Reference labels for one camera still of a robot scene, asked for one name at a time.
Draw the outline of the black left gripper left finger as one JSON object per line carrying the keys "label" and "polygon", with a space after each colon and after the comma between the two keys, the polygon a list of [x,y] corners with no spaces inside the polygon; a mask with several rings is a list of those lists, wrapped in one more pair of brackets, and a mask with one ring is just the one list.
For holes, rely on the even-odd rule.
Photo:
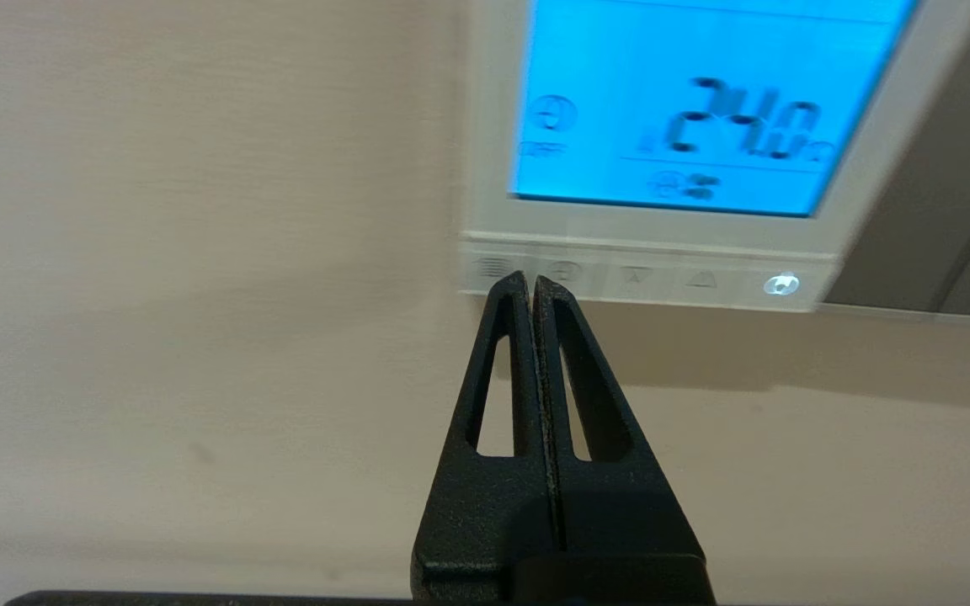
{"label": "black left gripper left finger", "polygon": [[[498,345],[509,348],[513,453],[480,453],[482,415]],[[524,273],[490,288],[461,391],[412,549],[412,595],[434,603],[503,603],[514,598],[514,568],[555,544]]]}

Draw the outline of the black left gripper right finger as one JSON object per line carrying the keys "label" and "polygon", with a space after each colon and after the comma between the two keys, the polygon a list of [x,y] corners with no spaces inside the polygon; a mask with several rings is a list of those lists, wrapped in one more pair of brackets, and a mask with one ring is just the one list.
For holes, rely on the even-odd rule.
{"label": "black left gripper right finger", "polygon": [[712,605],[705,553],[576,296],[539,277],[534,327],[556,529],[532,598]]}

